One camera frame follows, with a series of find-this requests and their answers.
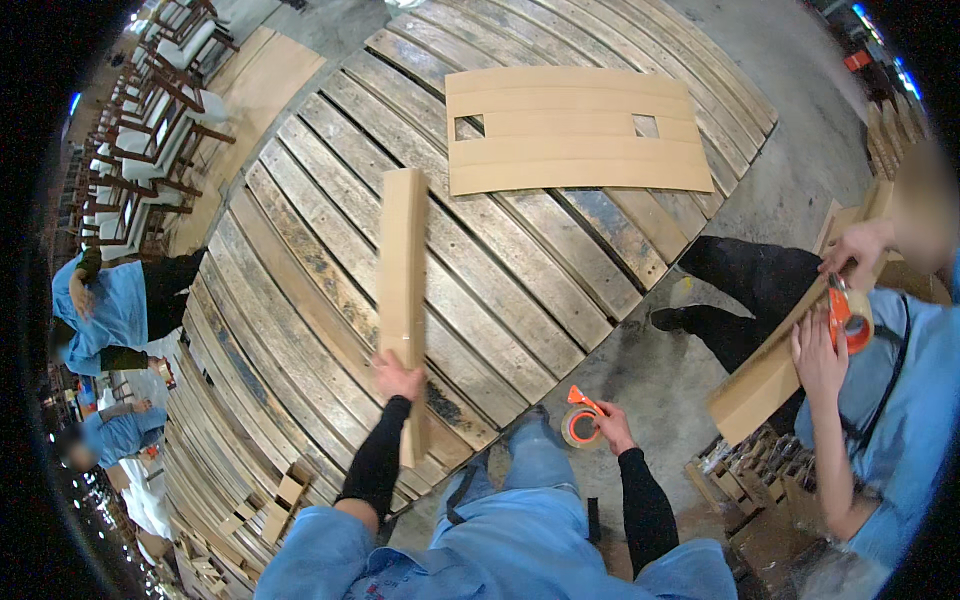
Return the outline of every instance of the wooden table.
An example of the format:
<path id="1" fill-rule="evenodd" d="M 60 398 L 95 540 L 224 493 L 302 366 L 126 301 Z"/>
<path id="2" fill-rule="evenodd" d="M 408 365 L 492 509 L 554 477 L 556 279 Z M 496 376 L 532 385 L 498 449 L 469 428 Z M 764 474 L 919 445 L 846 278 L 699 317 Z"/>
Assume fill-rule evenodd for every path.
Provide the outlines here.
<path id="1" fill-rule="evenodd" d="M 719 192 L 549 189 L 451 198 L 444 75 L 568 64 L 687 82 Z M 379 419 L 382 174 L 429 179 L 432 445 L 394 509 L 430 492 L 576 367 L 746 173 L 777 113 L 660 0 L 438 0 L 391 21 L 310 94 L 229 199 L 192 288 L 168 448 L 171 499 L 215 529 L 300 459 L 327 504 Z M 459 134 L 481 134 L 466 122 Z M 213 385 L 201 374 L 201 369 Z M 256 518 L 228 542 L 263 565 Z"/>

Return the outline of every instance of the warehouse floor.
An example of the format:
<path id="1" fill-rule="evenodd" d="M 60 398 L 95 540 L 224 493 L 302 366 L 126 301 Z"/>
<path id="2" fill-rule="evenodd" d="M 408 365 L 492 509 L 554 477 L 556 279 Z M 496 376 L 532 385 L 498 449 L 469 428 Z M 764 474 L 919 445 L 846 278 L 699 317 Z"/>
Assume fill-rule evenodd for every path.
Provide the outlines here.
<path id="1" fill-rule="evenodd" d="M 844 67 L 840 49 L 819 16 L 794 0 L 667 1 L 715 40 L 780 113 L 753 167 L 704 233 L 810 249 L 831 199 L 860 204 L 871 179 L 864 147 L 866 99 Z M 310 0 L 300 12 L 277 0 L 214 4 L 232 19 L 238 40 L 263 24 L 325 57 L 327 64 L 316 79 L 389 19 L 383 3 L 370 0 Z M 302 93 L 310 89 L 308 85 Z M 301 95 L 295 96 L 290 106 L 300 101 Z M 722 539 L 722 522 L 684 476 L 684 464 L 717 435 L 705 399 L 726 374 L 699 340 L 661 333 L 647 317 L 663 306 L 691 303 L 747 314 L 707 284 L 675 270 L 543 404 L 556 424 L 566 412 L 567 390 L 576 384 L 594 399 L 622 406 L 677 514 L 681 540 Z M 571 450 L 569 456 L 583 497 L 599 498 L 603 525 L 610 536 L 622 539 L 615 459 L 605 447 Z M 495 447 L 494 481 L 507 464 L 503 448 Z M 391 544 L 425 547 L 441 491 L 417 501 L 399 518 Z"/>

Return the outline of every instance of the blue jeans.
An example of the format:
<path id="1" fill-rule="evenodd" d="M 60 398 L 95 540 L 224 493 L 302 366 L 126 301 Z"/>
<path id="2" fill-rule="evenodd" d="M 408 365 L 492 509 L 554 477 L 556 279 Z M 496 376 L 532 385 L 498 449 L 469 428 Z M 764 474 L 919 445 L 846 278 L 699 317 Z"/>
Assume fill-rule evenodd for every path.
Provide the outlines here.
<path id="1" fill-rule="evenodd" d="M 518 423 L 518 427 L 507 441 L 512 462 L 503 481 L 503 491 L 528 490 L 531 488 L 556 488 L 580 495 L 573 468 L 564 452 L 564 442 L 550 428 L 542 415 L 527 415 Z M 477 467 L 473 481 L 463 499 L 457 506 L 464 506 L 474 500 L 493 495 L 496 490 L 487 474 L 487 456 L 478 454 L 468 463 Z M 437 522 L 446 516 L 447 499 L 460 487 L 467 474 L 465 468 L 450 478 L 444 495 L 437 508 Z"/>

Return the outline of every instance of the black shoe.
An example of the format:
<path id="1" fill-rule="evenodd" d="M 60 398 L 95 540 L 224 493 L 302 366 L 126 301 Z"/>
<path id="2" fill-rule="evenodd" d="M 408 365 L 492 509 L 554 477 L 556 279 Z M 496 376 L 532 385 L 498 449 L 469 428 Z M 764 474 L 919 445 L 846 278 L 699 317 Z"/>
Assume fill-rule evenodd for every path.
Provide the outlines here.
<path id="1" fill-rule="evenodd" d="M 650 324 L 660 331 L 684 331 L 684 310 L 682 308 L 661 308 L 650 313 Z"/>

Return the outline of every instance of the light blue shirt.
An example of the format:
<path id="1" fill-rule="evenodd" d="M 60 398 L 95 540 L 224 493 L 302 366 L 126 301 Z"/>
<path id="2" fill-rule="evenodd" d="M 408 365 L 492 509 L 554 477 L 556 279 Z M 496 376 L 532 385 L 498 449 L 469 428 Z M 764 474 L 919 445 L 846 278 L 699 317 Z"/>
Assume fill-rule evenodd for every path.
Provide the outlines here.
<path id="1" fill-rule="evenodd" d="M 77 316 L 70 299 L 70 277 L 82 254 L 63 265 L 54 275 L 53 314 L 77 332 L 60 355 L 70 371 L 80 375 L 101 373 L 100 350 L 107 346 L 135 348 L 147 343 L 147 294 L 143 283 L 143 265 L 139 261 L 101 269 L 87 287 L 95 301 L 93 316 L 84 321 Z"/>
<path id="2" fill-rule="evenodd" d="M 960 260 L 954 265 L 953 301 L 960 300 Z M 875 324 L 902 336 L 906 314 L 900 293 L 869 295 Z M 919 529 L 939 485 L 960 407 L 960 307 L 907 298 L 911 333 L 900 379 L 876 423 L 870 443 L 853 454 L 851 469 L 878 493 L 880 505 L 848 546 L 895 567 Z M 840 413 L 862 431 L 883 397 L 898 348 L 875 336 L 851 356 L 840 390 Z M 797 415 L 801 442 L 813 447 L 809 400 Z"/>
<path id="3" fill-rule="evenodd" d="M 457 513 L 467 522 L 442 519 L 429 548 L 416 552 L 374 549 L 356 517 L 305 508 L 263 571 L 256 598 L 736 598 L 714 540 L 681 544 L 635 583 L 608 575 L 586 540 L 583 505 L 568 491 L 510 490 Z"/>
<path id="4" fill-rule="evenodd" d="M 106 423 L 97 412 L 84 420 L 84 445 L 100 457 L 98 465 L 110 468 L 148 445 L 147 432 L 166 421 L 167 411 L 158 406 L 144 413 L 118 415 Z M 150 441 L 155 442 L 156 438 L 151 436 Z"/>

